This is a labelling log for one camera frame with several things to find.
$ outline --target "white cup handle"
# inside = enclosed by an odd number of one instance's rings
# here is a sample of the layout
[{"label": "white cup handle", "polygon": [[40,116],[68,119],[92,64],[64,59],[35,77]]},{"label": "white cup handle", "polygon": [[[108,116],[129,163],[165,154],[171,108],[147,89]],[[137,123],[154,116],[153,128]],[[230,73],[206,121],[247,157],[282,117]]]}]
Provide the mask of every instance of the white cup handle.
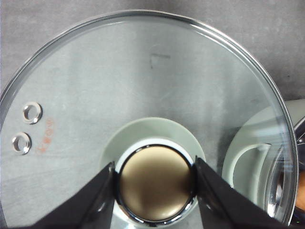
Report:
[{"label": "white cup handle", "polygon": [[[266,158],[266,155],[267,155],[270,147],[271,147],[270,144],[260,143],[260,144],[254,144],[254,145],[246,146],[242,150],[240,150],[235,155],[235,157],[233,158],[233,160],[232,160],[232,162],[229,165],[228,170],[227,170],[227,176],[226,177],[227,177],[227,182],[230,184],[230,186],[234,188],[234,183],[233,183],[234,170],[235,170],[235,167],[236,167],[236,164],[237,164],[238,160],[240,159],[240,157],[244,153],[248,152],[251,149],[258,149],[261,152],[259,158],[257,159],[257,166],[255,168],[255,173],[259,174],[260,170],[263,167],[264,160]],[[253,180],[252,181],[252,186],[253,187],[258,187],[258,183],[259,183],[259,179]],[[256,188],[251,188],[250,189],[249,197],[251,197],[251,200],[254,203],[257,202],[257,191],[258,190]]]}]

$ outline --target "glass lid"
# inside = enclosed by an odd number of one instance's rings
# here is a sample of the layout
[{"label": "glass lid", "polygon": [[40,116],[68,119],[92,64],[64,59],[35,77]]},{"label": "glass lid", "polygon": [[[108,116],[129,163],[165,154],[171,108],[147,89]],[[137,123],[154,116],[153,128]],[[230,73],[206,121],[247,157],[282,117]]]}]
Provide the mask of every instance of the glass lid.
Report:
[{"label": "glass lid", "polygon": [[[0,109],[8,228],[34,224],[109,162],[120,172],[137,140],[185,150],[186,169],[204,158],[270,216],[291,219],[297,155],[284,102],[247,51],[201,22],[132,10],[80,24],[17,71]],[[115,202],[111,228],[141,227]],[[202,228],[197,202],[169,228]]]}]

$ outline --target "gray countertop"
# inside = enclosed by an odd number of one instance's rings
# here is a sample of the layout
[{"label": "gray countertop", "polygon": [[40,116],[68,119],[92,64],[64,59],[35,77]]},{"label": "gray countertop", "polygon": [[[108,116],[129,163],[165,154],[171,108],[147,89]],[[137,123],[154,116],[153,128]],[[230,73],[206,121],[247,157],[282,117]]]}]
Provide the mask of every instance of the gray countertop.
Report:
[{"label": "gray countertop", "polygon": [[305,0],[2,0],[1,90],[26,59],[62,31],[125,9],[201,20],[250,51],[285,100],[305,98]]}]

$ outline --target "metal rim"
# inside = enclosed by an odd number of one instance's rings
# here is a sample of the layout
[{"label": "metal rim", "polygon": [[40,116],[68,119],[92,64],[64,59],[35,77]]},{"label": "metal rim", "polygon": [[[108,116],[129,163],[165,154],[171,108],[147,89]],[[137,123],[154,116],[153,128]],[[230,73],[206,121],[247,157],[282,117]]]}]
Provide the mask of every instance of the metal rim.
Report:
[{"label": "metal rim", "polygon": [[[31,108],[34,108],[36,110],[36,114],[33,118],[29,118],[29,111]],[[27,124],[35,124],[37,123],[41,116],[42,116],[42,108],[37,102],[29,102],[25,104],[22,110],[23,113],[23,121]]]},{"label": "metal rim", "polygon": [[[76,29],[83,27],[85,25],[89,25],[92,23],[95,23],[97,21],[102,21],[106,19],[113,19],[113,18],[118,18],[118,17],[125,17],[125,16],[155,16],[155,17],[161,17],[161,18],[168,18],[168,19],[174,19],[177,21],[182,21],[189,23],[193,26],[198,27],[198,29],[204,31],[205,33],[208,33],[212,35],[213,37],[217,38],[220,42],[222,42],[225,45],[228,45],[231,49],[235,50],[238,54],[242,55],[247,61],[249,61],[259,72],[260,74],[264,77],[264,79],[267,81],[271,89],[273,90],[274,94],[276,95],[278,102],[280,103],[280,106],[282,108],[282,111],[284,113],[284,116],[286,118],[287,124],[288,124],[288,131],[292,140],[292,150],[293,150],[293,156],[295,160],[295,167],[294,167],[294,173],[295,173],[295,190],[294,190],[294,196],[293,196],[293,201],[291,202],[291,205],[288,207],[288,214],[285,217],[283,223],[289,225],[293,210],[295,208],[295,201],[296,201],[296,191],[298,188],[298,155],[297,155],[297,144],[296,144],[296,137],[294,133],[294,127],[291,121],[291,118],[289,116],[288,110],[286,108],[286,105],[284,103],[284,100],[277,89],[274,81],[271,79],[270,75],[268,72],[264,69],[264,67],[241,45],[239,45],[237,42],[235,42],[233,39],[225,35],[224,33],[220,32],[219,30],[213,28],[212,26],[209,26],[207,24],[202,23],[201,21],[177,15],[177,14],[172,14],[172,13],[166,13],[162,11],[157,11],[157,10],[122,10],[122,11],[117,11],[109,14],[104,14],[100,17],[91,19],[91,20],[86,20],[85,22],[76,25],[72,27],[71,29],[68,29],[58,36],[56,36],[54,39],[46,43],[44,46],[42,46],[37,52],[34,53],[32,57],[30,57],[22,67],[20,67],[16,73],[14,74],[14,77],[8,82],[6,85],[1,98],[0,98],[0,104],[2,106],[3,100],[5,96],[7,95],[8,91],[10,90],[11,86],[13,83],[16,81],[16,79],[19,77],[19,75],[22,73],[22,71],[42,52],[44,51],[47,47],[55,43],[57,40],[62,38],[63,36],[67,35],[68,33],[75,31]],[[1,127],[3,126],[3,122],[6,116],[7,111],[1,109]]]},{"label": "metal rim", "polygon": [[[25,146],[20,149],[18,146],[18,142],[20,139],[24,140]],[[31,146],[32,146],[32,141],[30,139],[30,136],[28,136],[26,133],[24,132],[19,132],[17,133],[13,138],[12,138],[12,146],[15,152],[17,153],[21,153],[22,155],[25,155],[29,152]]]}]

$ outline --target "metal grommet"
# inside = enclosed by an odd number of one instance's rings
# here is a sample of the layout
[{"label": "metal grommet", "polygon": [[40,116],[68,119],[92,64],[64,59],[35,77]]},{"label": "metal grommet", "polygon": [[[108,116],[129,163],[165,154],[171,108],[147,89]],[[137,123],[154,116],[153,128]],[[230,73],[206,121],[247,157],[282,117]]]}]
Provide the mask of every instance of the metal grommet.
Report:
[{"label": "metal grommet", "polygon": [[[35,109],[35,116],[29,118],[29,112],[31,109]],[[23,121],[28,124],[37,123],[42,116],[42,108],[37,102],[29,102],[23,107]]]},{"label": "metal grommet", "polygon": [[[23,146],[19,146],[19,141],[23,141]],[[32,146],[32,141],[30,139],[30,136],[28,136],[24,132],[19,132],[16,134],[16,136],[12,139],[12,146],[13,149],[18,152],[22,153],[22,155],[27,154]]]}]

